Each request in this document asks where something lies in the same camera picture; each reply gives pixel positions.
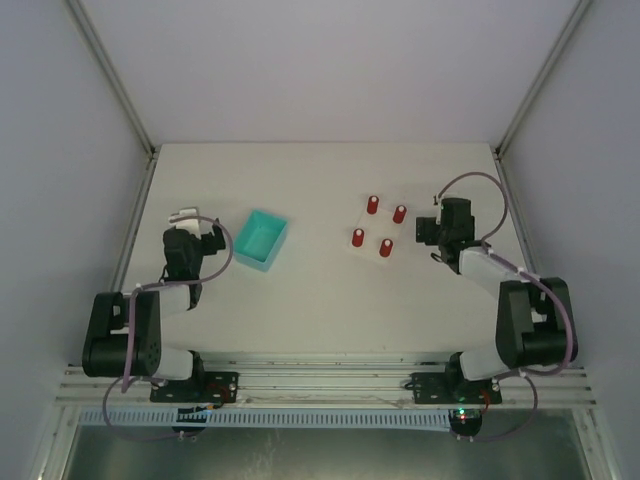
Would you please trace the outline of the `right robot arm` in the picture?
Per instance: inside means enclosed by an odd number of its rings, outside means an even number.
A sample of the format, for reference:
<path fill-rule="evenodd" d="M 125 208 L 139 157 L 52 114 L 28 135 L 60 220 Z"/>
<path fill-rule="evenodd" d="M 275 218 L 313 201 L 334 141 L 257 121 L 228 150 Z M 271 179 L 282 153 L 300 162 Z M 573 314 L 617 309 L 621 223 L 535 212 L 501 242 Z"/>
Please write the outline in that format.
<path fill-rule="evenodd" d="M 437 248 L 434 260 L 497 301 L 494 340 L 453 354 L 445 385 L 460 395 L 512 373 L 551 376 L 564 370 L 579 351 L 567 283 L 534 275 L 478 239 L 470 200 L 445 198 L 437 206 L 437 216 L 416 219 L 416 241 Z"/>

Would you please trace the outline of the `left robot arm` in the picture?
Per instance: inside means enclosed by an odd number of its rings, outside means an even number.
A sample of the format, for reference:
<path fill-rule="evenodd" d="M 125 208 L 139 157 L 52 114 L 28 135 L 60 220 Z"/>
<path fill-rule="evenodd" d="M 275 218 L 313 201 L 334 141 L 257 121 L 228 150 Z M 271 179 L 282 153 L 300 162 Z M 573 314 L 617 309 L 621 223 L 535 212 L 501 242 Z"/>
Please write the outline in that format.
<path fill-rule="evenodd" d="M 165 346 L 162 321 L 197 307 L 204 284 L 229 267 L 232 238 L 217 218 L 191 214 L 171 218 L 162 242 L 157 281 L 95 296 L 82 352 L 86 376 L 118 379 L 124 390 L 135 377 L 204 383 L 200 354 Z"/>

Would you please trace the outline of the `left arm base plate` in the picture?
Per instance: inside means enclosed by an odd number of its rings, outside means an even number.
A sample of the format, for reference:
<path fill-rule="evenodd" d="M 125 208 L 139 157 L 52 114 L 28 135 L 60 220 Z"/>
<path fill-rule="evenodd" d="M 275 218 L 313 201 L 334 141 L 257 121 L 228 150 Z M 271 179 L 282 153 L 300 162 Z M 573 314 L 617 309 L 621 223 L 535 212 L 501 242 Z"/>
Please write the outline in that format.
<path fill-rule="evenodd" d="M 233 404 L 236 402 L 239 374 L 205 371 L 188 380 L 171 380 L 150 393 L 152 403 Z"/>

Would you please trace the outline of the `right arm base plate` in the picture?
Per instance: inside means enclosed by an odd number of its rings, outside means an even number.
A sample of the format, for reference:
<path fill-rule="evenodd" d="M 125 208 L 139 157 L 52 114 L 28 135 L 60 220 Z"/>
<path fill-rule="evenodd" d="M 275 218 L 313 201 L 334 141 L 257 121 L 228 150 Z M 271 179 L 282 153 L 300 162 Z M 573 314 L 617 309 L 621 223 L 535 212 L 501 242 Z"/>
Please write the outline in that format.
<path fill-rule="evenodd" d="M 490 405 L 502 403 L 499 390 L 493 389 L 491 380 L 460 382 L 451 380 L 445 373 L 414 372 L 404 389 L 411 392 L 417 405 Z"/>

